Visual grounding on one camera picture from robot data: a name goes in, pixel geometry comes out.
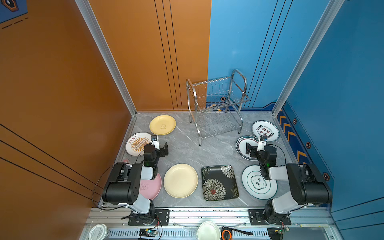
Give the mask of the cream round plate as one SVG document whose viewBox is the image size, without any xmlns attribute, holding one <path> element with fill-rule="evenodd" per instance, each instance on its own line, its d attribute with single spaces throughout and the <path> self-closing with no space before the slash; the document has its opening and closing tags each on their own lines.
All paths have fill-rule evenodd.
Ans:
<svg viewBox="0 0 384 240">
<path fill-rule="evenodd" d="M 177 164 L 166 172 L 164 188 L 171 197 L 183 199 L 196 190 L 198 182 L 198 174 L 192 166 Z"/>
</svg>

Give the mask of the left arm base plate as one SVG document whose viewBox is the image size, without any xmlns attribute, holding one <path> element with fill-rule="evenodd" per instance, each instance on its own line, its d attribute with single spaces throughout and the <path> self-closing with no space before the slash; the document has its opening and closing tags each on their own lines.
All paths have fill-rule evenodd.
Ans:
<svg viewBox="0 0 384 240">
<path fill-rule="evenodd" d="M 159 223 L 167 226 L 169 224 L 170 210 L 156 209 L 145 215 L 131 212 L 131 215 L 128 221 L 129 226 L 155 226 Z"/>
</svg>

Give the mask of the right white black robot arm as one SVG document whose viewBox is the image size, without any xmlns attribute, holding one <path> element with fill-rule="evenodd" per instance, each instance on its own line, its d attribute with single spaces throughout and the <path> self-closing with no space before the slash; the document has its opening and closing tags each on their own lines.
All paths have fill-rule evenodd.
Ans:
<svg viewBox="0 0 384 240">
<path fill-rule="evenodd" d="M 287 193 L 278 198 L 268 197 L 263 210 L 249 212 L 253 225 L 286 224 L 290 213 L 303 207 L 320 206 L 332 202 L 332 190 L 314 164 L 285 164 L 277 166 L 277 149 L 259 141 L 257 146 L 246 143 L 246 154 L 256 158 L 257 166 L 247 167 L 242 182 L 257 199 L 267 197 L 278 181 L 289 184 Z"/>
</svg>

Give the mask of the chrome two-tier dish rack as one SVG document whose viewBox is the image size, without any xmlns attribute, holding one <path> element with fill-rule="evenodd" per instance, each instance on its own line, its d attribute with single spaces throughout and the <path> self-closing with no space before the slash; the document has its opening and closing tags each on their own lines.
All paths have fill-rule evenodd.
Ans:
<svg viewBox="0 0 384 240">
<path fill-rule="evenodd" d="M 247 78 L 238 69 L 228 77 L 192 83 L 186 80 L 189 122 L 198 133 L 198 144 L 204 139 L 237 131 L 242 132 L 241 109 L 250 98 Z"/>
</svg>

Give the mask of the black square floral plate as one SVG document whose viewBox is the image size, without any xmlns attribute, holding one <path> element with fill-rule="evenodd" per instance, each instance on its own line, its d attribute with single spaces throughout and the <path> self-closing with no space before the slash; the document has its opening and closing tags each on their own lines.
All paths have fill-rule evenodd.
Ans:
<svg viewBox="0 0 384 240">
<path fill-rule="evenodd" d="M 203 167 L 202 186 L 206 201 L 223 201 L 239 197 L 238 184 L 231 165 Z"/>
</svg>

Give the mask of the white plate green cloud outline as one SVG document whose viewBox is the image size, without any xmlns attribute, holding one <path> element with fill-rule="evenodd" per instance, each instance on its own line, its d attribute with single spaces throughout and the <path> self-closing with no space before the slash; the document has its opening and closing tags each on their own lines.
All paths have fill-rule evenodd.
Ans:
<svg viewBox="0 0 384 240">
<path fill-rule="evenodd" d="M 266 180 L 258 165 L 251 165 L 244 169 L 242 184 L 251 196 L 259 200 L 271 199 L 278 190 L 277 181 Z"/>
</svg>

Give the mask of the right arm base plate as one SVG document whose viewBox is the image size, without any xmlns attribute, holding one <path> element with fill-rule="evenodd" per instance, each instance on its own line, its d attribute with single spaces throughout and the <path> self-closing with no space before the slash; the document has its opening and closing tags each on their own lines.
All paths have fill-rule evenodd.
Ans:
<svg viewBox="0 0 384 240">
<path fill-rule="evenodd" d="M 262 209 L 248 210 L 249 219 L 252 226 L 271 225 L 271 226 L 289 226 L 292 224 L 288 214 L 277 214 L 274 211 L 265 213 Z"/>
</svg>

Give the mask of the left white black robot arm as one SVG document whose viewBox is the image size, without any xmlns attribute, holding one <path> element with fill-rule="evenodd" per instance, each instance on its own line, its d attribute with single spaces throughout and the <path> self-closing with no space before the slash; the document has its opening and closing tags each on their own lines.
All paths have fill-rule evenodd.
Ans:
<svg viewBox="0 0 384 240">
<path fill-rule="evenodd" d="M 169 146 L 157 149 L 152 144 L 144 147 L 144 160 L 128 165 L 114 164 L 102 193 L 105 203 L 117 205 L 119 208 L 129 208 L 131 214 L 123 217 L 140 224 L 150 225 L 160 222 L 152 200 L 140 193 L 141 181 L 152 181 L 158 176 L 160 158 L 169 155 Z"/>
</svg>

